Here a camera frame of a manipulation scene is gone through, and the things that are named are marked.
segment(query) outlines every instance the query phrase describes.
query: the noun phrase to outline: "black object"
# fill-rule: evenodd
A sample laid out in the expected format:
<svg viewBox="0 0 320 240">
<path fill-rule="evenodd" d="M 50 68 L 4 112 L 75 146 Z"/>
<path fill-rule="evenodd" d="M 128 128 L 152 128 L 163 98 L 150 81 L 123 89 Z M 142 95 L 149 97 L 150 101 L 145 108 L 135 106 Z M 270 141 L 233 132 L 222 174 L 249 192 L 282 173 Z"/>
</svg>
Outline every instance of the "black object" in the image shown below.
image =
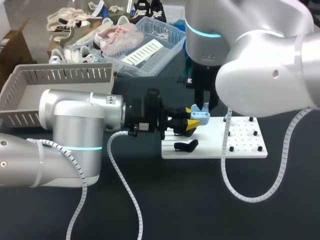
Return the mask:
<svg viewBox="0 0 320 240">
<path fill-rule="evenodd" d="M 162 99 L 159 97 L 159 90 L 150 88 L 146 96 L 134 98 L 132 105 L 125 108 L 124 127 L 134 132 L 138 127 L 139 132 L 154 133 L 158 125 L 158 117 Z"/>
<path fill-rule="evenodd" d="M 161 16 L 154 16 L 154 14 L 157 14 L 157 13 L 159 14 L 159 12 L 161 12 Z M 152 0 L 151 6 L 150 6 L 150 13 L 152 18 L 157 19 L 164 23 L 167 22 L 164 6 L 160 2 L 160 0 Z"/>
<path fill-rule="evenodd" d="M 216 77 L 221 68 L 218 66 L 205 66 L 191 60 L 192 71 L 190 78 L 183 77 L 178 80 L 178 83 L 184 83 L 188 89 L 194 89 L 194 103 L 202 110 L 204 106 L 204 91 L 210 92 L 209 112 L 214 109 L 219 103 L 219 96 L 216 90 Z"/>
<path fill-rule="evenodd" d="M 137 3 L 134 3 L 135 15 L 129 19 L 130 23 L 137 24 L 140 19 L 143 17 L 150 17 L 150 3 L 147 0 L 138 0 Z M 146 11 L 145 15 L 137 15 L 137 11 Z"/>
<path fill-rule="evenodd" d="M 180 151 L 180 152 L 192 153 L 198 145 L 199 145 L 199 141 L 197 139 L 193 140 L 189 144 L 182 143 L 182 142 L 176 142 L 174 144 L 174 149 L 176 151 Z"/>
<path fill-rule="evenodd" d="M 178 107 L 178 108 L 168 107 L 165 109 L 165 114 L 167 116 L 175 118 L 175 119 L 190 119 L 191 118 L 191 112 L 187 112 L 186 107 Z"/>
<path fill-rule="evenodd" d="M 172 116 L 171 120 L 168 120 L 168 114 Z M 175 134 L 191 137 L 196 128 L 187 130 L 188 116 L 186 109 L 183 111 L 182 108 L 169 107 L 166 110 L 159 90 L 149 88 L 143 99 L 134 98 L 132 104 L 125 108 L 124 127 L 129 128 L 132 133 L 136 131 L 136 134 L 154 133 L 157 130 L 160 132 L 161 140 L 165 139 L 165 131 L 168 128 L 173 129 Z"/>
</svg>

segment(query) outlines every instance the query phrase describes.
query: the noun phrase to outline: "white cable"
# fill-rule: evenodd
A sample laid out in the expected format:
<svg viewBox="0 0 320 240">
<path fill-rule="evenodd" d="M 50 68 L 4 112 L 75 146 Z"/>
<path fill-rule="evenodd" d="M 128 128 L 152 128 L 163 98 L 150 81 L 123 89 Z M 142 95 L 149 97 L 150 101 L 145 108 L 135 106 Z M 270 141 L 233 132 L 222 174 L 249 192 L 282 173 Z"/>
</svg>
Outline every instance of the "white cable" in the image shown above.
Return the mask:
<svg viewBox="0 0 320 240">
<path fill-rule="evenodd" d="M 43 139 L 40 139 L 39 140 L 42 144 L 45 144 L 45 145 L 49 145 L 55 149 L 57 149 L 60 153 L 62 153 L 63 155 L 65 155 L 71 163 L 73 163 L 75 169 L 77 170 L 78 174 L 79 174 L 79 177 L 80 179 L 82 180 L 82 196 L 81 196 L 81 199 L 80 199 L 80 202 L 78 204 L 78 207 L 76 208 L 71 220 L 70 220 L 70 223 L 69 223 L 69 226 L 68 226 L 68 230 L 66 231 L 66 237 L 65 239 L 66 240 L 70 240 L 71 238 L 71 232 L 72 232 L 72 228 L 75 224 L 75 221 L 77 219 L 77 216 L 79 215 L 83 205 L 85 204 L 85 201 L 86 201 L 86 196 L 87 196 L 87 182 L 86 182 L 86 177 L 84 175 L 84 172 L 81 168 L 81 166 L 79 165 L 79 163 L 77 162 L 77 160 L 70 154 L 69 151 L 65 150 L 63 146 L 55 143 L 54 141 L 50 141 L 50 140 L 43 140 Z"/>
<path fill-rule="evenodd" d="M 222 144 L 222 154 L 221 154 L 221 173 L 224 180 L 224 183 L 226 187 L 229 189 L 229 191 L 236 196 L 238 199 L 247 202 L 247 203 L 259 203 L 262 202 L 268 198 L 270 198 L 278 189 L 280 186 L 284 175 L 286 171 L 287 166 L 287 160 L 288 160 L 288 153 L 289 153 L 289 144 L 292 132 L 294 131 L 296 125 L 298 122 L 309 112 L 311 112 L 312 109 L 306 108 L 302 111 L 300 111 L 294 119 L 291 121 L 288 129 L 286 130 L 284 141 L 283 141 L 283 148 L 282 148 L 282 156 L 281 156 L 281 164 L 279 173 L 276 177 L 276 180 L 272 187 L 263 195 L 257 196 L 257 197 L 246 197 L 238 193 L 229 182 L 228 176 L 227 176 L 227 170 L 226 170 L 226 150 L 227 150 L 227 143 L 228 143 L 228 134 L 229 134 L 229 128 L 230 128 L 230 122 L 231 122 L 231 116 L 232 116 L 232 110 L 228 108 L 227 118 L 226 118 L 226 124 L 224 129 L 224 138 L 223 138 L 223 144 Z"/>
<path fill-rule="evenodd" d="M 119 177 L 120 177 L 125 189 L 127 190 L 128 194 L 130 195 L 130 198 L 132 199 L 133 204 L 135 206 L 135 210 L 136 210 L 136 213 L 138 214 L 138 221 L 139 221 L 139 232 L 138 232 L 137 240 L 141 240 L 142 239 L 142 233 L 143 233 L 143 230 L 144 230 L 144 224 L 143 224 L 143 221 L 142 221 L 142 214 L 141 214 L 141 211 L 140 211 L 140 207 L 139 207 L 138 202 L 137 202 L 134 194 L 132 193 L 128 183 L 126 182 L 124 176 L 122 175 L 120 169 L 118 168 L 118 166 L 117 166 L 117 164 L 115 162 L 115 159 L 114 159 L 114 157 L 112 156 L 112 153 L 111 153 L 111 143 L 112 143 L 113 139 L 115 139 L 118 136 L 128 136 L 128 131 L 118 131 L 118 132 L 114 133 L 108 140 L 108 143 L 106 145 L 106 150 L 108 152 L 109 158 L 111 160 L 112 165 L 114 166 L 114 169 L 115 169 L 116 173 L 119 175 Z"/>
</svg>

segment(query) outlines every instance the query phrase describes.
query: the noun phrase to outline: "clear plastic basket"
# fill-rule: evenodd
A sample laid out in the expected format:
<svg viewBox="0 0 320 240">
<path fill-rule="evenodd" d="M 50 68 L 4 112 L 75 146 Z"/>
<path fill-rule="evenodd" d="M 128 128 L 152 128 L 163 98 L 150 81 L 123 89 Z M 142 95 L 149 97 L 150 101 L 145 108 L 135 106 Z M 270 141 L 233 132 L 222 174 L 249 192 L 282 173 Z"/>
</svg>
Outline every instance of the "clear plastic basket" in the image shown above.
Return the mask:
<svg viewBox="0 0 320 240">
<path fill-rule="evenodd" d="M 115 57 L 105 56 L 107 62 L 113 64 L 113 69 L 130 77 L 157 76 L 167 64 L 181 51 L 186 40 L 186 33 L 178 28 L 156 19 L 145 16 L 136 25 L 138 32 L 144 33 L 143 42 L 136 48 L 122 52 Z M 141 46 L 156 39 L 163 47 L 147 61 L 137 66 L 121 61 Z"/>
</svg>

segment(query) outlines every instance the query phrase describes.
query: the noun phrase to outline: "blue object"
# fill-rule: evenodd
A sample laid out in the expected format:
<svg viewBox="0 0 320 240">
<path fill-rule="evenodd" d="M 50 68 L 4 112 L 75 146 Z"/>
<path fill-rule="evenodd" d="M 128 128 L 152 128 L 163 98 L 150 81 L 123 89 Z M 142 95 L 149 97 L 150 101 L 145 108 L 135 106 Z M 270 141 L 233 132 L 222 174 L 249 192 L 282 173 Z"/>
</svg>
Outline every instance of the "blue object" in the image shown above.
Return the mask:
<svg viewBox="0 0 320 240">
<path fill-rule="evenodd" d="M 192 26 L 189 25 L 189 23 L 187 21 L 185 21 L 185 24 L 188 26 L 188 28 L 194 32 L 195 34 L 198 34 L 202 37 L 206 37 L 206 38 L 221 38 L 221 36 L 219 34 L 209 34 L 209 33 L 204 33 L 198 30 L 195 30 Z"/>
<path fill-rule="evenodd" d="M 79 151 L 96 151 L 101 150 L 102 146 L 98 147 L 76 147 L 76 146 L 64 146 L 65 150 L 79 150 Z"/>
<path fill-rule="evenodd" d="M 191 106 L 191 112 L 203 112 L 203 113 L 208 113 L 209 112 L 209 103 L 205 102 L 203 104 L 202 110 L 200 110 L 197 106 L 197 104 L 193 104 Z"/>
<path fill-rule="evenodd" d="M 175 26 L 177 29 L 186 32 L 186 21 L 185 20 L 178 20 L 176 21 L 173 26 Z M 183 49 L 184 49 L 184 55 L 187 56 L 187 49 L 186 49 L 186 41 L 184 41 L 183 44 Z"/>
<path fill-rule="evenodd" d="M 109 13 L 105 5 L 103 5 L 103 7 L 101 8 L 100 13 L 101 13 L 102 19 L 106 19 L 109 17 Z"/>
<path fill-rule="evenodd" d="M 210 113 L 194 111 L 191 113 L 191 119 L 200 120 L 200 126 L 207 125 L 210 120 Z"/>
<path fill-rule="evenodd" d="M 132 18 L 136 13 L 136 10 L 132 9 L 131 12 L 130 12 L 130 18 Z"/>
</svg>

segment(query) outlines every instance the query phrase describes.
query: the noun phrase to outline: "black mat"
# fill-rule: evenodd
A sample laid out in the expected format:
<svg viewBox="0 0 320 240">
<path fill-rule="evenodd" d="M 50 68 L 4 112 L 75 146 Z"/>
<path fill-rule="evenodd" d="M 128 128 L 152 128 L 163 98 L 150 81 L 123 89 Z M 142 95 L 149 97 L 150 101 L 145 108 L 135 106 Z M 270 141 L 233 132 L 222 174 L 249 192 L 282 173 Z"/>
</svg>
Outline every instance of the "black mat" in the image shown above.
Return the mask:
<svg viewBox="0 0 320 240">
<path fill-rule="evenodd" d="M 172 77 L 117 79 L 114 93 L 127 103 L 159 88 L 166 104 L 190 106 L 193 92 L 176 83 L 183 55 L 167 67 Z M 211 113 L 224 116 L 220 104 Z M 283 137 L 295 113 L 259 119 L 268 150 L 266 159 L 227 161 L 230 182 L 249 197 L 267 191 L 277 176 Z M 132 189 L 143 216 L 144 240 L 286 240 L 319 238 L 320 113 L 312 112 L 293 133 L 287 171 L 269 200 L 247 204 L 226 189 L 218 159 L 164 160 L 159 133 L 119 137 L 112 152 Z M 39 129 L 9 130 L 22 138 L 48 138 Z M 105 134 L 106 146 L 109 135 Z M 0 188 L 1 240 L 62 240 L 81 196 L 81 189 Z M 136 210 L 103 149 L 101 175 L 88 188 L 73 240 L 135 240 Z"/>
</svg>

